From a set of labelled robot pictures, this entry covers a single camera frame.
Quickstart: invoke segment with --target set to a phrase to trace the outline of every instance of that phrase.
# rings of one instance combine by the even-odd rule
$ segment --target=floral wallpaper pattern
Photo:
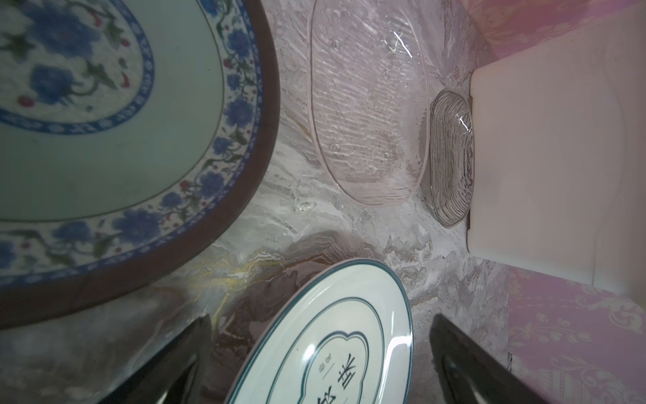
[[[643,0],[462,0],[496,56],[504,58]]]
[[[551,403],[646,404],[642,307],[592,286],[510,272],[512,372]]]

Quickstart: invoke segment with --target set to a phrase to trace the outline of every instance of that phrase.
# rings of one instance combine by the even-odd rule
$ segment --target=countertop
[[[410,299],[409,403],[441,400],[428,343],[436,313],[506,360],[508,268],[469,255],[466,224],[444,229],[420,191],[397,207],[358,207],[322,170],[307,129],[310,1],[263,1],[280,68],[280,127],[244,212],[201,254],[150,286],[0,332],[3,403],[95,403],[202,314],[214,325],[204,401],[219,402],[276,311],[314,274],[352,257],[385,262]],[[468,94],[470,73],[494,58],[488,45],[459,3],[420,0],[417,12],[432,95],[444,87]]]

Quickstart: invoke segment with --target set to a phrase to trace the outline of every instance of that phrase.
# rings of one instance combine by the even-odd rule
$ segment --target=textured glass bowl
[[[461,95],[444,89],[435,97],[430,135],[422,193],[433,217],[451,228],[469,212],[474,188],[474,131]]]
[[[310,130],[321,164],[362,206],[403,203],[426,166],[426,69],[409,7],[316,0],[310,15]]]

